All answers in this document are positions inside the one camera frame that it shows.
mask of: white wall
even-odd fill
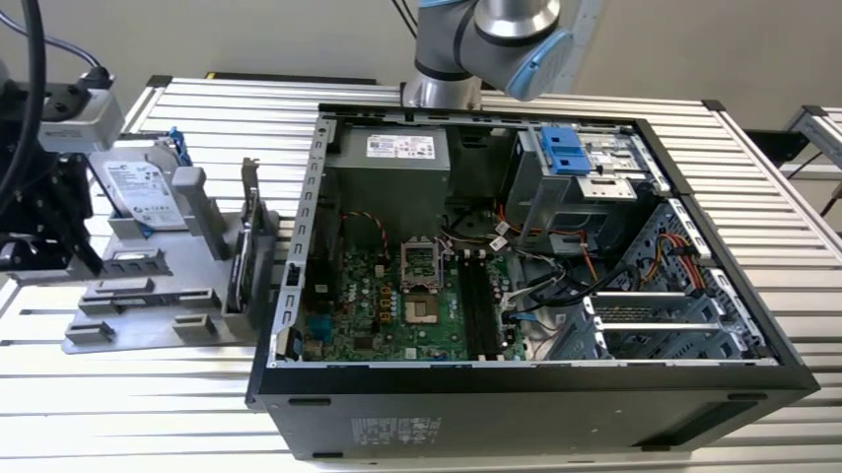
[[[565,19],[593,1],[564,0]],[[0,0],[20,19],[18,3]],[[46,32],[86,47],[118,75],[125,109],[152,74],[225,70],[397,84],[413,71],[412,38],[389,0],[41,4]],[[803,103],[842,105],[839,18],[839,0],[607,0],[573,92],[720,99],[743,126],[780,127]],[[0,56],[17,79],[25,55],[22,39],[0,28]],[[84,70],[61,51],[48,59],[53,80]],[[804,194],[823,205],[820,189]],[[832,222],[842,230],[842,208]]]
[[[18,1],[0,0],[0,8],[22,21]],[[152,74],[224,70],[397,84],[413,71],[415,42],[389,0],[41,0],[41,10],[46,34],[85,47],[117,74],[124,109]],[[25,42],[5,27],[0,57],[25,79]],[[48,50],[52,80],[84,70]]]
[[[780,129],[800,105],[842,106],[840,18],[839,0],[608,0],[573,92],[719,99]],[[816,209],[834,186],[795,184]],[[842,204],[827,220],[842,231]]]

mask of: metal table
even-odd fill
[[[842,168],[842,108],[804,105],[790,120],[787,130],[799,131],[830,162]]]
[[[393,87],[173,79],[141,93],[126,131],[185,132],[220,207],[239,208],[239,162],[259,158],[261,194],[288,219],[320,101],[395,104]],[[295,462],[267,415],[241,397],[253,349],[62,355],[80,287],[0,292],[0,464],[4,471],[126,468],[790,472],[842,468],[842,241],[808,209],[724,111],[700,101],[487,93],[485,110],[650,120],[726,243],[790,335],[822,390],[692,454]],[[108,203],[89,222],[104,244]],[[284,241],[291,220],[281,224]]]

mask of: expansion slot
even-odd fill
[[[464,316],[464,337],[472,359],[495,360],[500,354],[492,289],[484,260],[459,261],[459,295]]]

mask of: blue drive latch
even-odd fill
[[[569,126],[541,126],[540,148],[549,158],[553,174],[583,175],[591,172],[588,156]]]

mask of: label sticker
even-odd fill
[[[152,229],[184,226],[160,169],[144,162],[110,161],[105,171],[132,217]]]
[[[509,228],[511,228],[509,224],[504,220],[500,220],[500,222],[497,223],[497,226],[495,227],[495,232],[497,233],[497,235],[501,236],[505,234]]]
[[[431,136],[371,135],[365,141],[368,158],[403,158],[433,160],[435,146]]]
[[[423,445],[435,443],[440,417],[368,417],[351,419],[357,445]]]
[[[495,251],[500,251],[500,248],[503,248],[503,246],[507,245],[509,241],[507,239],[504,239],[501,236],[497,236],[491,243],[488,243],[488,246],[491,247],[491,249],[493,249]]]

